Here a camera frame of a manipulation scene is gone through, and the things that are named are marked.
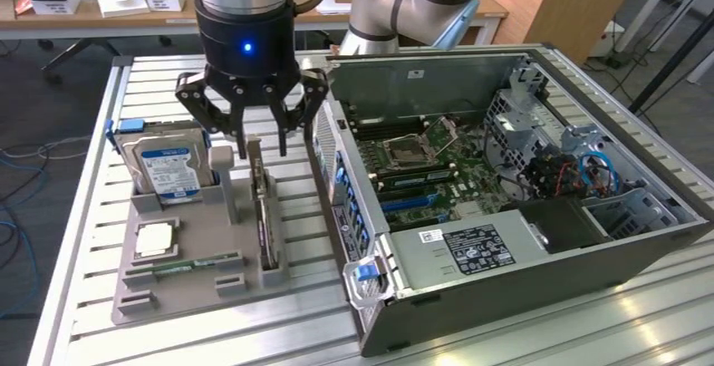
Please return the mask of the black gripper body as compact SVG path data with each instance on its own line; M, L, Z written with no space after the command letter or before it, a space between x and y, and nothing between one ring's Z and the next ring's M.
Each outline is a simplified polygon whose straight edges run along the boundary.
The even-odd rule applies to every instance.
M299 81L293 50L295 3L257 14L221 13L193 0L200 42L207 60L207 84L232 103L244 106L284 99Z

